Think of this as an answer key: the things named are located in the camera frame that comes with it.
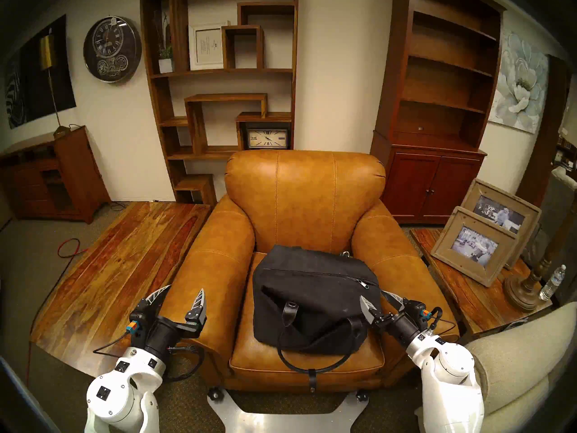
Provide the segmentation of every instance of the water bottle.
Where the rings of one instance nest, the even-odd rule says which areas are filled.
[[[559,267],[549,278],[547,284],[541,289],[539,292],[539,299],[542,301],[549,301],[551,299],[551,295],[555,293],[555,291],[559,288],[559,285],[563,282],[563,278],[565,277],[565,269],[566,266],[562,265]]]

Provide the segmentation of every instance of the armchair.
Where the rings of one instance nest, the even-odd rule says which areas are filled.
[[[252,274],[275,244],[339,254],[351,251],[379,285],[455,321],[440,289],[399,225],[379,200],[385,170],[374,157],[345,152],[243,151],[226,168],[223,196],[191,246],[160,312],[180,320],[200,288],[208,322],[191,342],[203,346],[200,373],[209,386],[249,391],[307,391],[308,377],[287,369],[276,348],[253,336]],[[381,299],[384,311],[394,311]],[[389,386],[411,367],[392,339],[370,332],[360,349],[318,389]],[[458,339],[453,328],[443,335]],[[296,366],[321,368],[338,359],[287,352]]]

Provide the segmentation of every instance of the floor lamp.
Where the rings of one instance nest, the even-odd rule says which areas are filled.
[[[56,100],[54,99],[54,90],[52,88],[52,76],[50,69],[57,64],[56,53],[54,51],[54,35],[50,29],[48,35],[40,39],[40,70],[48,70],[48,84],[50,85],[50,95],[52,96],[52,103],[54,104],[54,112],[56,113],[56,120],[58,121],[58,128],[54,132],[54,138],[60,137],[70,131],[70,128],[64,127],[60,124],[58,117],[58,110],[56,109]]]

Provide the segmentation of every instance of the armchair backrest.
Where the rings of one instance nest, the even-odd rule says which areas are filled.
[[[253,224],[256,251],[280,244],[340,253],[378,202],[385,169],[366,154],[242,151],[229,159],[224,180]]]

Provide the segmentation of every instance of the caster wheel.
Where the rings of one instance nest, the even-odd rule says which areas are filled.
[[[217,387],[210,388],[208,391],[208,397],[211,398],[211,401],[216,402],[218,400],[222,400],[224,398],[224,394],[220,389]]]
[[[367,390],[358,390],[357,400],[359,402],[367,402],[369,400],[369,392]]]

